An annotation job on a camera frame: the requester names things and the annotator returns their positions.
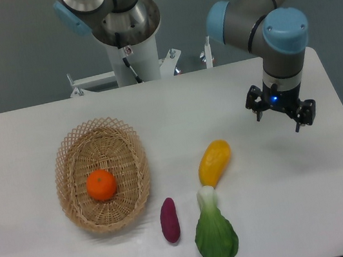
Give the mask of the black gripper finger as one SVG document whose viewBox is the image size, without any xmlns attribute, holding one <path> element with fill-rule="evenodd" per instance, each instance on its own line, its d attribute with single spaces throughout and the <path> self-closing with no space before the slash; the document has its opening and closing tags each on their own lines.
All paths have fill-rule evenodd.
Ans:
<svg viewBox="0 0 343 257">
<path fill-rule="evenodd" d="M 252 110 L 257 116 L 257 122 L 260 122 L 263 112 L 266 110 L 265 102 L 262 99 L 262 90 L 252 85 L 248 90 L 245 108 Z"/>
<path fill-rule="evenodd" d="M 299 102 L 299 106 L 293 116 L 296 122 L 295 132 L 298 133 L 303 126 L 311 126 L 316 117 L 316 102 L 313 99 Z"/>
</svg>

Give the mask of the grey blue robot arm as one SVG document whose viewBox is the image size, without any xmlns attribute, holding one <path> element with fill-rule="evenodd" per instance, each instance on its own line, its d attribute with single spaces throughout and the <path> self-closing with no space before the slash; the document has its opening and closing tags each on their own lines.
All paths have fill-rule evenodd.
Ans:
<svg viewBox="0 0 343 257">
<path fill-rule="evenodd" d="M 300 100 L 308 44 L 307 17 L 285 0 L 219 1 L 206 18 L 207 36 L 258 56 L 262 86 L 252 86 L 246 107 L 257 117 L 264 111 L 285 113 L 297 127 L 312 125 L 316 102 Z M 57 0 L 53 9 L 78 35 L 93 35 L 106 49 L 120 86 L 163 77 L 155 34 L 161 21 L 153 0 Z"/>
</svg>

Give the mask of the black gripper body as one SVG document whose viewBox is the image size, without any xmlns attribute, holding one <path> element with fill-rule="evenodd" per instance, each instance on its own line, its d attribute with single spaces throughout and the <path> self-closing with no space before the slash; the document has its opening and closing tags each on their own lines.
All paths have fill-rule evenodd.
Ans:
<svg viewBox="0 0 343 257">
<path fill-rule="evenodd" d="M 262 100 L 267 104 L 268 109 L 285 113 L 290 117 L 296 114 L 300 106 L 299 93 L 300 84 L 288 91 L 279 91 L 263 84 Z"/>
</svg>

